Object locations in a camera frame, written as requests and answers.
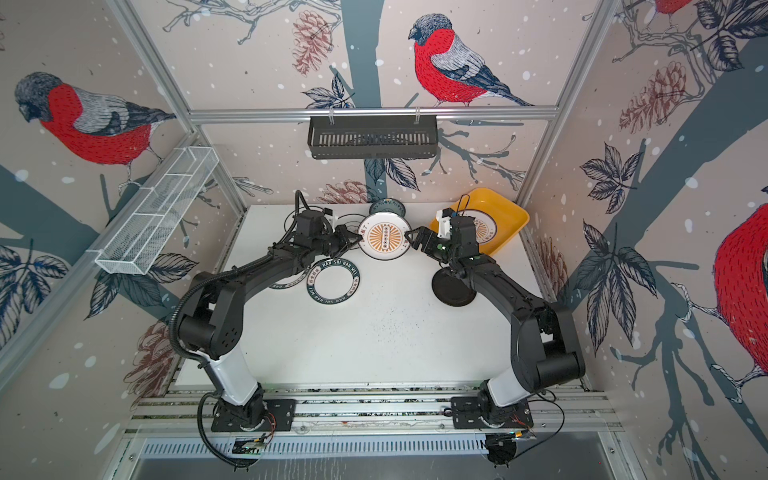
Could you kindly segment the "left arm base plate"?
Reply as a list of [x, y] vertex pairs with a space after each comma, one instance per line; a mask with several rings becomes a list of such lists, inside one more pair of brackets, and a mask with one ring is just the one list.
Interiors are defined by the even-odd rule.
[[216, 433], [288, 432], [296, 406], [294, 399], [257, 399], [244, 406], [218, 400], [211, 430]]

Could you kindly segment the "white mesh wall shelf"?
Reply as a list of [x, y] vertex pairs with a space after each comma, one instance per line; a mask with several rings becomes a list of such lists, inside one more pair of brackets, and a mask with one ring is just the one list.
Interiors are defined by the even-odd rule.
[[95, 259], [108, 274], [145, 275], [219, 163], [211, 147], [177, 148], [161, 176], [137, 194], [131, 211]]

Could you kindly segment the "green rim plate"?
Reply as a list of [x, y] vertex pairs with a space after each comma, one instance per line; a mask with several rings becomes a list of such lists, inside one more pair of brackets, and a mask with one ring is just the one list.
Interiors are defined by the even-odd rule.
[[286, 290], [286, 289], [293, 288], [299, 285], [300, 283], [302, 283], [308, 276], [308, 273], [309, 273], [308, 270], [304, 270], [299, 274], [293, 275], [289, 278], [286, 278], [271, 284], [269, 288], [273, 290]]
[[343, 258], [327, 259], [310, 269], [306, 291], [317, 303], [337, 305], [354, 296], [360, 282], [361, 275], [354, 263]]

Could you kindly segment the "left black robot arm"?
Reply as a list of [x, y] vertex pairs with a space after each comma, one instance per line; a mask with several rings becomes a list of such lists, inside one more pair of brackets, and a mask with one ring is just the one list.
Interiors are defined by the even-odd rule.
[[362, 236], [344, 225], [333, 227], [330, 211], [304, 210], [267, 253], [242, 267], [217, 274], [203, 272], [179, 300], [168, 321], [176, 353], [205, 371], [219, 408], [247, 428], [267, 416], [263, 388], [251, 374], [239, 342], [244, 307], [256, 294], [310, 268], [322, 256], [336, 259]]

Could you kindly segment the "small teal patterned plate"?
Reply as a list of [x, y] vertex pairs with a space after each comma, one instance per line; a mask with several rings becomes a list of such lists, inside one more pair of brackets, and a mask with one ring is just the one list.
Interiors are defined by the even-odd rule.
[[393, 213], [399, 217], [405, 217], [406, 207], [399, 200], [393, 198], [382, 198], [372, 203], [369, 208], [370, 215], [379, 213]]

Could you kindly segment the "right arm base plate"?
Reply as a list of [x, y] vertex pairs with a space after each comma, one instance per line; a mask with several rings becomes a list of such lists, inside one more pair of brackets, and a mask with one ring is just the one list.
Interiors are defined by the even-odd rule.
[[457, 430], [522, 429], [533, 427], [529, 404], [526, 400], [499, 407], [485, 395], [455, 396], [450, 398], [450, 418]]

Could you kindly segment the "black round plate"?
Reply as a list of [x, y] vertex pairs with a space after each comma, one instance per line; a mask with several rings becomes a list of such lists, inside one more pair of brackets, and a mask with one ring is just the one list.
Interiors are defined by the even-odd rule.
[[464, 307], [473, 302], [477, 293], [451, 274], [447, 267], [432, 277], [431, 288], [435, 297], [451, 307]]

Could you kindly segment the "aluminium mounting rail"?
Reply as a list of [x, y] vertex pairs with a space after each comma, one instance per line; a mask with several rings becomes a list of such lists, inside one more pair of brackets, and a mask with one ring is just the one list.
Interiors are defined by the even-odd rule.
[[[268, 389], [265, 399], [297, 402], [293, 435], [354, 435], [452, 432], [450, 398], [476, 396], [468, 386], [424, 388]], [[622, 432], [624, 427], [607, 395], [565, 385], [528, 401], [533, 427], [478, 429], [473, 432], [545, 433]]]

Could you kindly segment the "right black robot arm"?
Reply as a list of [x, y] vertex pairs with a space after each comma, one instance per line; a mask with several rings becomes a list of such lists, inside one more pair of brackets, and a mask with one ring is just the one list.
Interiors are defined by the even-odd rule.
[[447, 276], [491, 302], [510, 324], [510, 366], [484, 381], [481, 417], [496, 426], [513, 408], [550, 387], [582, 378], [586, 365], [571, 311], [534, 295], [479, 250], [474, 219], [447, 211], [449, 233], [422, 226], [405, 233], [411, 247], [443, 264]]

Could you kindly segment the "orange sunburst plate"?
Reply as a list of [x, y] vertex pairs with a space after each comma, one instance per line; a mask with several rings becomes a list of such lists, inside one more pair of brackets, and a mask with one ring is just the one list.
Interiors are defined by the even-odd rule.
[[480, 245], [485, 245], [493, 240], [497, 234], [495, 221], [484, 212], [474, 214], [476, 239]]
[[395, 213], [375, 213], [359, 224], [358, 234], [362, 237], [359, 246], [374, 260], [395, 260], [409, 250], [410, 243], [405, 234], [410, 230], [410, 224]]

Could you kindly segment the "yellow plastic bin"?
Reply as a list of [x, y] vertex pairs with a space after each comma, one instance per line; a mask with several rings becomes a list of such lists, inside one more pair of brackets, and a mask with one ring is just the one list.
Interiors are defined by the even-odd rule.
[[503, 248], [530, 221], [526, 210], [489, 188], [476, 188], [464, 194], [450, 208], [472, 217], [475, 213], [484, 212], [495, 221], [495, 238], [485, 245], [479, 244], [479, 251], [489, 256]]

